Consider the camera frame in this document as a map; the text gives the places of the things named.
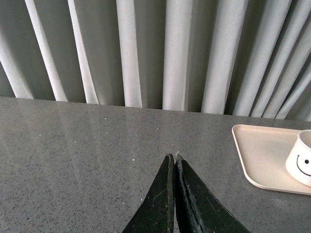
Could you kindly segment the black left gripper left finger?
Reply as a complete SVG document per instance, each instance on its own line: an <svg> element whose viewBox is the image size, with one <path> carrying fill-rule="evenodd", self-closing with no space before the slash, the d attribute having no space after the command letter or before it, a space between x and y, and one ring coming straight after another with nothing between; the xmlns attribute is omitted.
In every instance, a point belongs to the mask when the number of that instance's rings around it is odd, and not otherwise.
<svg viewBox="0 0 311 233"><path fill-rule="evenodd" d="M175 163L165 158L149 191L124 233L172 233L174 228Z"/></svg>

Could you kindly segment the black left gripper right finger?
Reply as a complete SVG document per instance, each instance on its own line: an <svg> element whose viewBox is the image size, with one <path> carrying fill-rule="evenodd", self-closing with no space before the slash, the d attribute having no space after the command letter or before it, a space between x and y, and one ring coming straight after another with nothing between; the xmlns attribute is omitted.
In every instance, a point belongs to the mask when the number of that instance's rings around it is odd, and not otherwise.
<svg viewBox="0 0 311 233"><path fill-rule="evenodd" d="M176 154L175 206L181 233L248 233L213 195L189 163Z"/></svg>

